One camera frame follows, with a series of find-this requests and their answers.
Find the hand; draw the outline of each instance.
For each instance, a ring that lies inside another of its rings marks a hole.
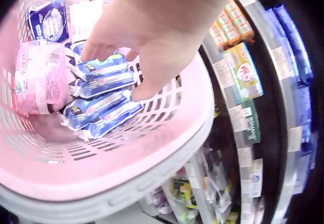
[[[223,0],[111,0],[81,54],[81,61],[106,60],[128,47],[127,61],[140,55],[143,82],[134,101],[149,99],[193,59]]]

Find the pink shopping basket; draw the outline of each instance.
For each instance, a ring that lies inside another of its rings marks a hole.
[[[0,183],[37,200],[77,200],[144,173],[182,147],[208,118],[213,93],[197,54],[180,78],[145,101],[144,109],[131,121],[102,139],[78,139],[60,125],[56,114],[17,113],[15,60],[19,43],[29,39],[26,10],[47,1],[52,0],[19,0],[1,24]],[[71,4],[82,1],[92,0],[66,0],[67,13]],[[129,66],[138,75],[139,85],[139,58]]]

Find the pink package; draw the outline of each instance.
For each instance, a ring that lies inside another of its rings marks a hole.
[[[64,45],[46,40],[22,43],[15,71],[18,112],[50,114],[67,96]]]

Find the green label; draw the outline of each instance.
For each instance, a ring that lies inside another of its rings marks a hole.
[[[247,144],[259,143],[260,142],[260,129],[258,114],[255,110],[253,100],[248,100],[242,103],[245,118],[248,122],[249,128],[243,131],[244,139]]]

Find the grocery item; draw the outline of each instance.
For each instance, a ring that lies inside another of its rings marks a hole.
[[[283,5],[274,7],[273,11],[277,16],[283,30],[285,31],[295,55],[299,77],[305,84],[308,84],[313,78],[313,72],[310,67],[308,54],[306,52],[303,40],[296,28],[296,25]]]
[[[238,30],[233,25],[232,21],[224,10],[222,10],[221,15],[217,18],[215,23],[220,26],[229,45],[236,45],[239,43],[240,35],[238,33]]]
[[[270,25],[273,27],[273,29],[278,32],[279,38],[282,41],[282,45],[285,48],[284,51],[286,53],[286,58],[288,60],[288,63],[293,66],[295,76],[299,79],[299,72],[297,69],[295,55],[293,53],[293,50],[291,49],[289,41],[288,41],[286,34],[284,32],[284,29],[282,28],[278,18],[276,17],[276,15],[274,14],[272,9],[266,10],[265,16],[270,21]]]
[[[227,44],[227,38],[217,23],[213,24],[213,26],[209,29],[209,33],[213,37],[217,47]]]
[[[71,41],[86,40],[103,11],[103,0],[87,1],[70,6]]]
[[[60,43],[69,38],[65,0],[29,7],[26,21],[33,39]]]
[[[77,98],[65,107],[62,115],[62,125],[68,126],[71,130],[79,130],[93,122],[102,113],[130,99],[130,97],[131,92],[123,90],[109,93],[93,100]]]
[[[67,73],[64,46],[46,40],[21,44],[15,71],[17,110],[49,114],[66,103]]]
[[[126,100],[118,104],[113,109],[99,115],[96,122],[90,123],[86,127],[84,127],[81,130],[82,135],[80,135],[80,138],[101,138],[105,134],[115,129],[117,126],[120,126],[128,119],[132,118],[142,108],[143,106],[140,102]]]
[[[234,0],[228,1],[225,6],[225,12],[232,20],[232,23],[236,26],[240,34],[240,39],[251,40],[254,36],[253,29]]]
[[[75,66],[75,62],[70,63],[70,70],[84,81],[89,81],[94,78],[115,75],[116,73],[127,71],[128,64],[125,57],[121,54],[111,55],[105,61],[88,61],[86,63],[79,63]]]
[[[88,82],[77,79],[69,83],[69,93],[74,97],[93,98],[106,92],[114,91],[136,82],[133,72],[122,72],[94,78]]]
[[[245,44],[240,43],[225,51],[223,55],[238,89],[236,102],[241,103],[262,96],[260,79]]]

